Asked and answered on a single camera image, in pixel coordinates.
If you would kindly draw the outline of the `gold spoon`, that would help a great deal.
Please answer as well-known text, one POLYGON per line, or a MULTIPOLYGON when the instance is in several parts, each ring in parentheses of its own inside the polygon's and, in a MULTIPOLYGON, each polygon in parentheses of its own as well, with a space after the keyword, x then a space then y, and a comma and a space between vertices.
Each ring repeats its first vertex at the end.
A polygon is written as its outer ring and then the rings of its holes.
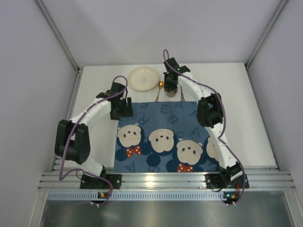
POLYGON ((160 80, 160 81, 158 82, 158 93, 157 93, 155 102, 158 102, 158 101, 159 101, 160 91, 163 89, 163 87, 164 87, 164 82, 163 82, 162 80, 160 80))

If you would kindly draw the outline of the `cream round plate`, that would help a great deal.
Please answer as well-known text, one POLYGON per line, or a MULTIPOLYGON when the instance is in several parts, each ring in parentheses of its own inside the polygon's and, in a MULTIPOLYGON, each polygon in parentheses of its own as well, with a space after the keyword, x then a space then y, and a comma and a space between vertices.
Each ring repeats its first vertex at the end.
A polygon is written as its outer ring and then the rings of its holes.
POLYGON ((128 76, 128 85, 135 91, 143 92, 154 88, 159 81, 159 73, 150 67, 138 67, 128 76))

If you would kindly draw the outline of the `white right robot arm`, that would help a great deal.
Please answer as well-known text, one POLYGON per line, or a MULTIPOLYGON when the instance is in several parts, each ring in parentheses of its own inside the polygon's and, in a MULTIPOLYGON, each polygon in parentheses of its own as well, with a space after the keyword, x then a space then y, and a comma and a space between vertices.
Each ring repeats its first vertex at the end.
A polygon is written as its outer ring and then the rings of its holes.
POLYGON ((198 82, 190 69, 179 66, 175 58, 165 60, 164 66, 167 71, 164 73, 164 90, 172 91, 180 86, 197 102, 197 120, 207 129, 218 153, 219 176, 225 184, 230 184, 243 175, 243 168, 227 143, 226 113, 221 96, 214 88, 198 82))

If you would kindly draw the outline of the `left aluminium frame post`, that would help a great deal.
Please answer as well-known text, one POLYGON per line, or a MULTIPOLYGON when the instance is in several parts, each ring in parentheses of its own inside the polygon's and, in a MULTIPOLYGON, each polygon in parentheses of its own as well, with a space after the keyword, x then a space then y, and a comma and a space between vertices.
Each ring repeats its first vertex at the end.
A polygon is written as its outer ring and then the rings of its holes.
POLYGON ((38 7, 39 11, 41 12, 42 16, 46 20, 48 26, 50 27, 54 37, 56 38, 57 42, 59 43, 61 49, 63 50, 64 54, 68 58, 70 64, 74 68, 76 72, 80 70, 78 64, 76 63, 68 45, 66 44, 59 28, 57 27, 54 19, 52 18, 49 10, 47 9, 45 3, 42 0, 33 0, 33 2, 36 4, 38 7))

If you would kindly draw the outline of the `blue cartoon bear placemat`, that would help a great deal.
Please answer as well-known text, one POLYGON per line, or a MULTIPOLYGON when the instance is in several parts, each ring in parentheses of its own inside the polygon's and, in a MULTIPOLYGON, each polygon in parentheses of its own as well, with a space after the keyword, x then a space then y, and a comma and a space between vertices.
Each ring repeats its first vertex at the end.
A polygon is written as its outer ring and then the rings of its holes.
POLYGON ((210 134, 190 101, 134 103, 118 122, 114 170, 121 173, 217 172, 210 134))

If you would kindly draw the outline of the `iridescent fork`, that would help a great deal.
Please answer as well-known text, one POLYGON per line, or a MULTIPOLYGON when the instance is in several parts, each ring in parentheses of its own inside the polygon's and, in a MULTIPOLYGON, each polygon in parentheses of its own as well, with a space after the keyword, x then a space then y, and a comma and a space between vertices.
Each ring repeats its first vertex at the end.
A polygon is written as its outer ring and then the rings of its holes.
POLYGON ((182 86, 180 86, 180 91, 181 91, 181 102, 184 102, 185 101, 185 98, 184 98, 184 93, 183 93, 183 89, 182 89, 182 86))

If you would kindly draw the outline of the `aluminium frame post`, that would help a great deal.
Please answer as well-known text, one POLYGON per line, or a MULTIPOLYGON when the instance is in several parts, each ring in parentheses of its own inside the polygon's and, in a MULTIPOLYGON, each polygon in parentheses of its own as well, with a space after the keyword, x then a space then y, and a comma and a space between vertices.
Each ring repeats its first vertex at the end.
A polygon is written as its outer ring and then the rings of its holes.
POLYGON ((66 44, 59 28, 57 27, 54 19, 52 18, 49 10, 47 9, 45 3, 42 0, 33 0, 33 2, 36 4, 38 7, 39 11, 41 12, 42 16, 46 20, 48 26, 50 27, 54 37, 56 38, 57 42, 59 43, 61 49, 63 50, 64 54, 68 58, 70 64, 74 68, 76 72, 80 70, 78 64, 76 63, 68 45, 66 44))
POLYGON ((260 52, 264 42, 266 41, 266 39, 268 38, 268 36, 270 35, 272 29, 274 28, 274 26, 276 25, 277 21, 279 20, 282 12, 284 11, 284 9, 286 8, 287 4, 289 3, 289 0, 280 0, 273 15, 270 17, 269 22, 267 23, 264 31, 262 32, 260 38, 258 39, 257 44, 255 45, 252 53, 250 54, 248 60, 246 61, 245 65, 245 69, 248 70, 249 67, 251 66, 251 64, 253 63, 254 59, 256 58, 256 56, 258 55, 258 53, 260 52))

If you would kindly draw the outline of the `right aluminium frame post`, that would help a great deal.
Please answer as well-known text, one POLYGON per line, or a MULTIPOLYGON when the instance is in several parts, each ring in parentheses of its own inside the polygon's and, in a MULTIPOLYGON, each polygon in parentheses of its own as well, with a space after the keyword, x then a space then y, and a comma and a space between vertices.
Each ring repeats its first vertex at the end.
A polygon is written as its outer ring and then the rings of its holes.
POLYGON ((274 28, 274 26, 276 25, 277 21, 279 20, 282 12, 284 11, 284 9, 286 8, 287 4, 289 3, 289 0, 280 0, 273 15, 270 17, 269 22, 267 23, 264 31, 262 32, 260 38, 258 39, 257 44, 255 45, 252 53, 250 54, 248 60, 246 61, 245 65, 245 69, 248 70, 249 67, 251 66, 251 64, 253 63, 254 59, 256 58, 256 56, 258 55, 258 53, 260 52, 264 42, 266 41, 266 39, 268 38, 268 36, 270 35, 272 29, 274 28))

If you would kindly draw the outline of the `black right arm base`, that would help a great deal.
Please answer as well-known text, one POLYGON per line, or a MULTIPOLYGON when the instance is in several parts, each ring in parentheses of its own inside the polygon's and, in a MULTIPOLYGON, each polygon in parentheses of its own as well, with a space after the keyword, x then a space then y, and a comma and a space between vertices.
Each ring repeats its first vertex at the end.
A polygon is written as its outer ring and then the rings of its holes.
POLYGON ((235 180, 231 181, 228 180, 228 178, 222 173, 207 174, 205 176, 205 182, 207 189, 212 189, 215 191, 219 189, 236 189, 237 186, 239 186, 240 189, 243 189, 244 185, 245 188, 250 187, 248 179, 244 180, 243 176, 240 176, 235 180))

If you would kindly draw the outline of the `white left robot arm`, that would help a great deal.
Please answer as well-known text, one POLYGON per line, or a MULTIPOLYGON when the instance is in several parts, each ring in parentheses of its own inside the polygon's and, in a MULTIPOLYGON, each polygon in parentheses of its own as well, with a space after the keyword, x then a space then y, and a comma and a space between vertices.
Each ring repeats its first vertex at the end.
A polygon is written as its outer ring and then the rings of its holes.
POLYGON ((80 166, 75 171, 82 171, 92 177, 100 178, 106 172, 105 167, 91 154, 89 131, 107 114, 112 120, 133 115, 132 101, 127 96, 127 85, 113 82, 107 92, 98 94, 78 115, 58 123, 54 152, 62 158, 59 180, 69 174, 63 173, 66 160, 80 166))

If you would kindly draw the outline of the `aluminium mounting rail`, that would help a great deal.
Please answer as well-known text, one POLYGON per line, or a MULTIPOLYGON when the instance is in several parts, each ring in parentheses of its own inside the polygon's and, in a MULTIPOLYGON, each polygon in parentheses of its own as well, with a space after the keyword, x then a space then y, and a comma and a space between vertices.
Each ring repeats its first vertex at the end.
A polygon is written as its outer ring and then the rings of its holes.
MULTIPOLYGON (((80 179, 70 173, 64 180, 59 180, 57 158, 51 172, 42 173, 38 184, 39 190, 76 190, 80 188, 80 179)), ((245 173, 249 191, 292 191, 295 184, 290 172, 280 171, 274 166, 247 166, 245 173)), ((195 173, 122 173, 121 190, 206 190, 206 177, 211 172, 195 173)))

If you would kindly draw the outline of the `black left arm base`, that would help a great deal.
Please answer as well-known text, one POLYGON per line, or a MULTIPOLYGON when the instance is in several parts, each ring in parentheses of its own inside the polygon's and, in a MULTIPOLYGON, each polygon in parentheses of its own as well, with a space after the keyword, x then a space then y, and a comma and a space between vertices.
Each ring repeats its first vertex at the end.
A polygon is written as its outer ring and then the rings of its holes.
MULTIPOLYGON (((122 175, 120 174, 107 174, 105 177, 112 184, 113 189, 120 189, 122 183, 122 175)), ((109 183, 99 178, 82 175, 81 189, 110 189, 109 183)))

